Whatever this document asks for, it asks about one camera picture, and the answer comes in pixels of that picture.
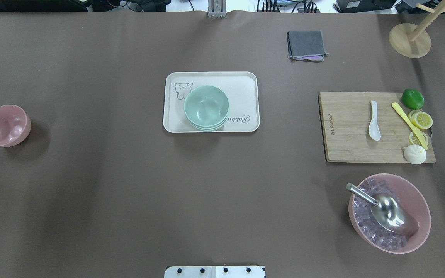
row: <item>yellow knife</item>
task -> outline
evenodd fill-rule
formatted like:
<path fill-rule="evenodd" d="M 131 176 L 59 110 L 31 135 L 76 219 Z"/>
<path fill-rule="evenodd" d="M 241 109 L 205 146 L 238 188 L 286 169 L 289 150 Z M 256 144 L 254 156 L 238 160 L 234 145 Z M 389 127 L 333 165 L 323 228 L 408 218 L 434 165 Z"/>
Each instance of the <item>yellow knife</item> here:
<path fill-rule="evenodd" d="M 418 140 L 422 144 L 422 147 L 424 149 L 429 149 L 428 143 L 427 143 L 427 141 L 425 141 L 425 137 L 423 136 L 423 132 L 419 128 L 415 127 L 410 122 L 410 120 L 408 119 L 408 116 L 406 116 L 406 113 L 403 111 L 401 106 L 397 102 L 393 102 L 392 107 L 394 108 L 394 110 L 396 110 L 398 115 L 401 116 L 401 118 L 403 118 L 403 120 L 408 124 L 408 126 L 411 128 L 411 130 L 413 130 L 413 133 L 415 133 L 415 135 L 417 136 Z"/>

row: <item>folded towel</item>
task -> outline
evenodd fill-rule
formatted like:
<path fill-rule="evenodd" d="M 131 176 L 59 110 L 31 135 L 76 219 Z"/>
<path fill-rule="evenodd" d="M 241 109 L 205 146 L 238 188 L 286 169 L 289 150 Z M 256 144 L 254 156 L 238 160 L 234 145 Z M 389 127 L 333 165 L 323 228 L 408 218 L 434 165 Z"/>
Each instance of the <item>folded towel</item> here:
<path fill-rule="evenodd" d="M 288 54 L 294 60 L 323 61 L 325 52 L 322 31 L 289 31 Z"/>

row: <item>wooden stand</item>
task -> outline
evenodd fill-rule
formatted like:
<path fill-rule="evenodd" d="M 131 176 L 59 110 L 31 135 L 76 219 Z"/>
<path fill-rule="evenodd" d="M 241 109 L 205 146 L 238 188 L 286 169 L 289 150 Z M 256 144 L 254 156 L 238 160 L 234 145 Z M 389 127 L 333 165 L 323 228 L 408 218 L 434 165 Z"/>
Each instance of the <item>wooden stand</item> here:
<path fill-rule="evenodd" d="M 425 29 L 434 19 L 445 12 L 445 0 L 442 0 L 435 9 L 425 7 L 421 4 L 417 4 L 416 6 L 430 13 L 420 25 L 402 23 L 394 26 L 389 32 L 389 43 L 391 46 L 399 54 L 409 58 L 420 58 L 429 52 L 431 41 Z"/>

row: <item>pink bowl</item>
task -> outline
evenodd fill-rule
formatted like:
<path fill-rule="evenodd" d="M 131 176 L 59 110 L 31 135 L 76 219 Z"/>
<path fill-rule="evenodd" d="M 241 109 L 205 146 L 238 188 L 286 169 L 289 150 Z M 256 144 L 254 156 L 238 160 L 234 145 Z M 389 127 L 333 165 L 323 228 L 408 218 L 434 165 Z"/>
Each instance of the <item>pink bowl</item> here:
<path fill-rule="evenodd" d="M 367 241 L 370 245 L 375 246 L 376 248 L 379 248 L 385 252 L 393 254 L 406 254 L 420 248 L 420 246 L 422 246 L 422 244 L 427 240 L 431 226 L 429 206 L 427 205 L 425 198 L 422 196 L 422 193 L 420 193 L 418 189 L 409 181 L 393 174 L 375 174 L 363 180 L 360 185 L 371 178 L 375 178 L 378 181 L 384 180 L 387 183 L 389 189 L 399 197 L 399 204 L 406 210 L 407 213 L 411 214 L 411 216 L 417 220 L 418 231 L 410 236 L 406 246 L 401 247 L 398 250 L 385 250 L 378 247 L 369 241 L 362 231 L 360 231 L 360 226 L 358 226 L 358 223 L 355 220 L 355 214 L 353 211 L 353 199 L 355 195 L 352 194 L 350 203 L 348 205 L 348 212 L 350 213 L 350 220 L 354 229 L 362 237 L 362 239 Z"/>
<path fill-rule="evenodd" d="M 30 132 L 30 119 L 16 105 L 0 106 L 0 147 L 21 143 Z"/>

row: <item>cutting board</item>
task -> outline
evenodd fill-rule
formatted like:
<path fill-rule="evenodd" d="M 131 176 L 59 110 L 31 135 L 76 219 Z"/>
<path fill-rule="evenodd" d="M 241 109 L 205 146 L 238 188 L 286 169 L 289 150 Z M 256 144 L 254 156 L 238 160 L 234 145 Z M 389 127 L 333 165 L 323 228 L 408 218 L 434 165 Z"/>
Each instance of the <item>cutting board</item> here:
<path fill-rule="evenodd" d="M 411 129 L 391 104 L 401 103 L 402 93 L 320 92 L 320 118 L 329 162 L 408 163 L 403 148 L 410 145 Z M 380 141 L 369 136 L 370 101 L 377 102 Z M 410 109 L 401 104 L 406 114 Z M 436 158 L 429 142 L 427 160 Z"/>

